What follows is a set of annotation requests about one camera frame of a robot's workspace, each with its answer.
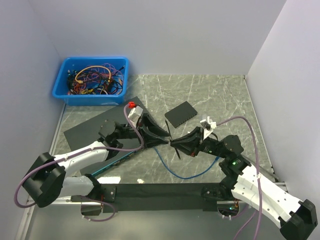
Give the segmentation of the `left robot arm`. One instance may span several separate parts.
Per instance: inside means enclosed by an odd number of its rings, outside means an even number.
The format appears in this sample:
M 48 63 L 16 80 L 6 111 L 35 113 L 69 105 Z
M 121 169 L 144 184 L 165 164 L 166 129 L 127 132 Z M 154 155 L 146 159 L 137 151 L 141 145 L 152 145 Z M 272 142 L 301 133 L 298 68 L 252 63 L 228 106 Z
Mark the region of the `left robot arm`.
M 157 125 L 149 114 L 143 113 L 137 121 L 120 124 L 106 120 L 98 132 L 99 139 L 92 144 L 69 153 L 52 156 L 41 154 L 22 179 L 21 186 L 28 192 L 34 204 L 44 208 L 56 199 L 83 196 L 89 201 L 101 200 L 102 185 L 91 174 L 73 177 L 72 174 L 89 165 L 104 162 L 123 152 L 120 140 L 138 139 L 140 149 L 168 144 L 170 134 Z

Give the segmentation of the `small black network switch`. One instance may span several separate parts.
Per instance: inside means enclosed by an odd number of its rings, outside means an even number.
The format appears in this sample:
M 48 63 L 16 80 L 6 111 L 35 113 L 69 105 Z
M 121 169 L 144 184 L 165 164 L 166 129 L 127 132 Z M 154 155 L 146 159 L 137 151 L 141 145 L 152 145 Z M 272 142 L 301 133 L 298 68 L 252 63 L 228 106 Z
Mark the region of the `small black network switch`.
M 178 128 L 197 114 L 198 112 L 194 107 L 188 101 L 185 101 L 166 112 L 164 116 L 174 128 Z

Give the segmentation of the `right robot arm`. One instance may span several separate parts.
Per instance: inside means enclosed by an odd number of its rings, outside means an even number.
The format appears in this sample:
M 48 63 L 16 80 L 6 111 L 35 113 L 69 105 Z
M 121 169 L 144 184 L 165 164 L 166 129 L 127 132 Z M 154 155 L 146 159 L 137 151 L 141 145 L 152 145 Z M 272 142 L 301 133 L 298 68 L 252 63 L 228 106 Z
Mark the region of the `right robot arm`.
M 183 137 L 165 142 L 191 157 L 203 152 L 222 158 L 219 166 L 225 178 L 218 190 L 206 190 L 205 196 L 217 201 L 237 199 L 247 203 L 268 217 L 287 240 L 306 240 L 318 225 L 316 206 L 310 200 L 300 200 L 257 174 L 256 166 L 242 156 L 244 149 L 238 136 L 216 140 L 204 137 L 203 129 L 198 126 Z

